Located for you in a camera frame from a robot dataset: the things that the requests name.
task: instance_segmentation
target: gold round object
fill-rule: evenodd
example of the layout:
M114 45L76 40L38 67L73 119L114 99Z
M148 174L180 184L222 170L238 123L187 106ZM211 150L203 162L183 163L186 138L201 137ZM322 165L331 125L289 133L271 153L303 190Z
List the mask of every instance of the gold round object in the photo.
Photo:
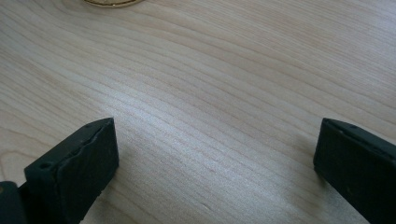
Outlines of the gold round object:
M84 0L97 7L127 7L143 0Z

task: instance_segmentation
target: wooden table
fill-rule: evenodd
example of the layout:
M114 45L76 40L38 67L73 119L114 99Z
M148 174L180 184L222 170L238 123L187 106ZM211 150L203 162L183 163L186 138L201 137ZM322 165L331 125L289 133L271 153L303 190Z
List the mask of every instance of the wooden table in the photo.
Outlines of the wooden table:
M393 0L0 2L0 180L114 117L82 223L365 223L313 171L324 117L396 143Z

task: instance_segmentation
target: wood grain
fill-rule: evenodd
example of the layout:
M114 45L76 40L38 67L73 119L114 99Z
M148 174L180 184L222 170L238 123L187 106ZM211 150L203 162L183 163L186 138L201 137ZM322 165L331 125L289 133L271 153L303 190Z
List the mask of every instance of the wood grain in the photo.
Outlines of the wood grain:
M0 180L114 117L89 223L365 223L313 171L323 117L396 143L396 2L0 2Z

